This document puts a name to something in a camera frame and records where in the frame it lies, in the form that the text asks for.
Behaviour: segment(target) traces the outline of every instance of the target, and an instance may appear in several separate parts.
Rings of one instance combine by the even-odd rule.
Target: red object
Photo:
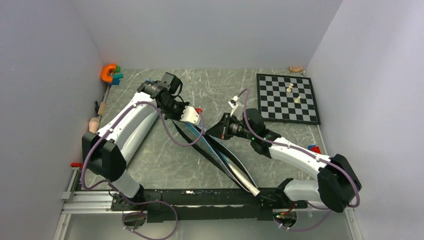
[[[321,150],[319,146],[313,146],[310,148],[310,150],[314,153],[321,154]]]
[[[70,164],[70,166],[73,167],[73,168],[80,168],[80,169],[82,169],[83,168],[83,163],[82,162],[73,162],[73,163]]]

